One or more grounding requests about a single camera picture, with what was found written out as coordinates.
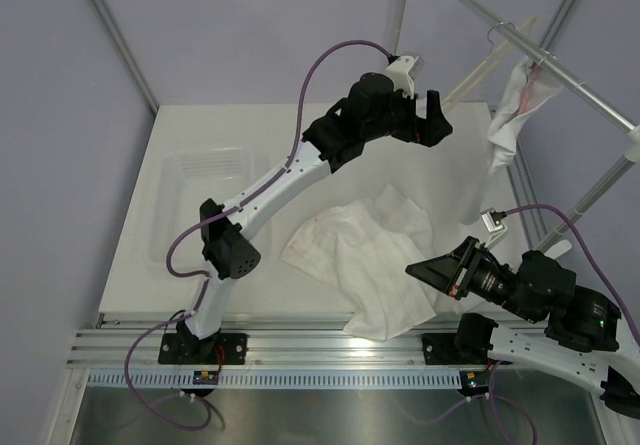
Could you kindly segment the cream white skirt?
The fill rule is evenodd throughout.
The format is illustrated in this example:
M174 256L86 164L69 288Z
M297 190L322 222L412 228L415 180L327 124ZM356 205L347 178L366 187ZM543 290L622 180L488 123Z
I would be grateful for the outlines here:
M435 294L405 272L433 252L430 216L388 184L307 220L281 260L345 297L354 308L347 334L386 341L436 317Z

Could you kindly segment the pink plastic hanger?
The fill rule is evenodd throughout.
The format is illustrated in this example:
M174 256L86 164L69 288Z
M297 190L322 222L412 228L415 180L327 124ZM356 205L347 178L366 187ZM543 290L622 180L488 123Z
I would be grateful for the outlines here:
M540 105L540 100L538 99L536 92L538 75L539 65L532 62L525 74L525 85L521 92L520 103L517 109L518 116L529 113Z

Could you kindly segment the white skirt pink hanger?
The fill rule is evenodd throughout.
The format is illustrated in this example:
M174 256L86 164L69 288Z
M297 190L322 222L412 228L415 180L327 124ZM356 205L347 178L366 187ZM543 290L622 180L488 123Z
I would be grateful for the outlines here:
M480 167L480 175L465 192L460 205L459 218L465 225L471 225L480 218L481 206L494 187L497 175L514 161L517 155L517 139L524 125L563 89L560 82L539 65L536 92L540 105L535 110L518 116L517 109L525 85L525 74L532 62L534 61L527 57L517 62L493 115L486 134L487 151Z

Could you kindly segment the cream plastic hanger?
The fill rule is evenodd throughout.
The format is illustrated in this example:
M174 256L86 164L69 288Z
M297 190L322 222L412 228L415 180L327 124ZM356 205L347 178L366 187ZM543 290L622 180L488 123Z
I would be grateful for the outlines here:
M487 56L464 80L441 100L441 105L445 113L450 112L460 102L464 101L514 50L514 45L508 40L505 40L500 45L495 44L491 36L493 31L497 29L498 26L495 25L487 32L486 39L490 44L490 50Z

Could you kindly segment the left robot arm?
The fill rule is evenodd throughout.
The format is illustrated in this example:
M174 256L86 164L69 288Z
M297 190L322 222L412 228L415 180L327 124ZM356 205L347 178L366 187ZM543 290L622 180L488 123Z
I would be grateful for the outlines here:
M306 129L284 163L224 204L212 199L199 208L196 226L202 241L204 282L192 309L172 319L158 360L170 365L243 363L246 343L239 333L221 332L222 315L236 282L251 273L261 255L252 240L286 204L315 183L358 158L366 143L390 136L433 147L453 128L436 90L426 93L425 114L416 95L380 73L367 73Z

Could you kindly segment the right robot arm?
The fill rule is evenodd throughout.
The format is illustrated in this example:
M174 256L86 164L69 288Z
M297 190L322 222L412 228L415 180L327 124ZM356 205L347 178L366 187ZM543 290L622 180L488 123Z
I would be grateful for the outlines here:
M541 339L483 316L460 317L452 339L464 364L526 365L596 395L610 410L639 416L639 342L620 306L577 285L574 272L531 250L517 270L500 263L478 239L410 264L407 275L454 300L475 294L516 317L545 326Z

